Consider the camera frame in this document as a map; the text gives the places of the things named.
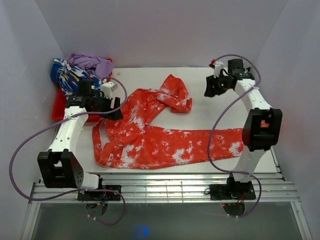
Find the red white tie-dye trousers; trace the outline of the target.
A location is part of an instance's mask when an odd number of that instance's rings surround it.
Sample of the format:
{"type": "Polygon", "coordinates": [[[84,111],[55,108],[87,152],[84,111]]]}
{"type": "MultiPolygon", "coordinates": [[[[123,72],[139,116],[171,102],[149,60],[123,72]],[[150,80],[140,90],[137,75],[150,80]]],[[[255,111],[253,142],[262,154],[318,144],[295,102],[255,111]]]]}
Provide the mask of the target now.
{"type": "Polygon", "coordinates": [[[169,129],[151,124],[165,108],[188,114],[192,98],[184,82],[169,75],[160,89],[136,89],[121,108],[123,119],[99,119],[92,128],[95,162],[106,168],[160,169],[241,155],[242,129],[169,129]]]}

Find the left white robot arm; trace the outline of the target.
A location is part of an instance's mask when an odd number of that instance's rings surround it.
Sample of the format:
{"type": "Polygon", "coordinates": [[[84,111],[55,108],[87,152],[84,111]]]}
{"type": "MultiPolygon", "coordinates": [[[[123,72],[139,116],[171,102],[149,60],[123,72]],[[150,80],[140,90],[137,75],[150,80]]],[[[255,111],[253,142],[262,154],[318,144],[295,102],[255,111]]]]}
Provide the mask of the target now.
{"type": "Polygon", "coordinates": [[[116,83],[106,81],[98,89],[92,82],[80,80],[75,93],[67,97],[64,122],[46,152],[40,152],[37,162],[47,188],[88,190],[95,199],[106,195],[100,176],[87,173],[75,156],[76,146],[83,126],[93,112],[103,119],[123,119],[119,97],[112,98],[116,83]]]}

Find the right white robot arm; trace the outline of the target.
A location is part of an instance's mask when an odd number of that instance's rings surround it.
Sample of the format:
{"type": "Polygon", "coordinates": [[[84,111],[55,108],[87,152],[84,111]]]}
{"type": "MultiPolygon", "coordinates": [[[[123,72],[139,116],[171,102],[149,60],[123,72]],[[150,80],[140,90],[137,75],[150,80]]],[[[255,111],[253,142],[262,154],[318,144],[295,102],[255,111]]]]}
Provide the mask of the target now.
{"type": "Polygon", "coordinates": [[[245,68],[243,58],[235,56],[224,67],[220,59],[214,59],[209,66],[213,75],[206,78],[205,97],[213,98],[234,90],[242,100],[248,116],[242,129],[243,151],[225,184],[211,184],[211,200],[255,200],[252,184],[253,173],[262,156],[279,140],[283,113],[272,107],[258,89],[259,79],[255,79],[249,67],[245,68]]]}

